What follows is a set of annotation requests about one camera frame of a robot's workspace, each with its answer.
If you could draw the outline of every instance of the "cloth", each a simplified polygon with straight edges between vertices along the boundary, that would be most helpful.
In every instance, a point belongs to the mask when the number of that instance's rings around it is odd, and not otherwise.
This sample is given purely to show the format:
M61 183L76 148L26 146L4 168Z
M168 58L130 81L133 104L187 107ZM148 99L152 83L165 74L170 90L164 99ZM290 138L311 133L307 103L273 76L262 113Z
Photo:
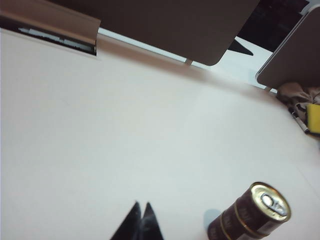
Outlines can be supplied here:
M320 86L302 87L297 82L288 82L279 87L276 97L305 123L307 105L320 105Z

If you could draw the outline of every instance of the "black pointed object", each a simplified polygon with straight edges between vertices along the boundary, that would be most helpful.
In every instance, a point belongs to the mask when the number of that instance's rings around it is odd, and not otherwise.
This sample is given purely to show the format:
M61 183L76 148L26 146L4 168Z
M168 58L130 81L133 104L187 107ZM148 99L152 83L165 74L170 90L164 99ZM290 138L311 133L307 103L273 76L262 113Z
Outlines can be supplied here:
M136 202L110 240L137 239L140 222L141 210L139 203Z
M164 240L155 212L149 202L146 204L144 215L139 225L138 240Z
M238 53L241 53L241 54L251 55L251 56L254 55L250 50L248 50L247 48L242 46L237 40L233 40L231 45L228 47L228 50L231 50L231 51L234 51L234 52L238 52Z

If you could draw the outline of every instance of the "pen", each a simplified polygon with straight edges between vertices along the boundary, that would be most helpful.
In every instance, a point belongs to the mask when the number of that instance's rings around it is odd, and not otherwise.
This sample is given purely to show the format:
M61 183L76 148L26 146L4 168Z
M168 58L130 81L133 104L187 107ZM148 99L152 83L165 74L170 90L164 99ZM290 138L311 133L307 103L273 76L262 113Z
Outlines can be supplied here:
M291 113L292 117L294 118L294 120L296 121L296 123L300 126L300 128L302 129L302 131L305 134L308 134L309 128L305 125L305 123L300 119L300 117L298 117L298 115L295 113L294 109L292 107L288 108L289 113Z

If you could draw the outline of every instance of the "table surface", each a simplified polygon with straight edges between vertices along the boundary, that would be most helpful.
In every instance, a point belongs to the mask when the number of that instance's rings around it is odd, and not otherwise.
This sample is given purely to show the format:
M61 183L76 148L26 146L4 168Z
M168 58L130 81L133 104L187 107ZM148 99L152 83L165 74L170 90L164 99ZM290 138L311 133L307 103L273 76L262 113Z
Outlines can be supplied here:
M319 142L227 56L201 69L99 35L95 57L2 29L2 239L107 240L150 201L166 240L206 240L255 181L292 209L266 239L319 239Z

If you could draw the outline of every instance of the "dark brown can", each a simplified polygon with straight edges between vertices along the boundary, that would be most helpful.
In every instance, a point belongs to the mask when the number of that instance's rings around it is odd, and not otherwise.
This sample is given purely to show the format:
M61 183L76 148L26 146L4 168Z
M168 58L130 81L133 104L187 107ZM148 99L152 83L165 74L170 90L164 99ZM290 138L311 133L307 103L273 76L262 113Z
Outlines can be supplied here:
M272 186L255 182L237 199L236 210L242 225L268 235L291 217L286 199Z
M232 240L262 239L266 235L258 234L243 225L236 213L236 204L232 204L221 215L222 227Z
M218 216L208 227L208 237L210 240L232 240L228 237L221 225L221 215Z

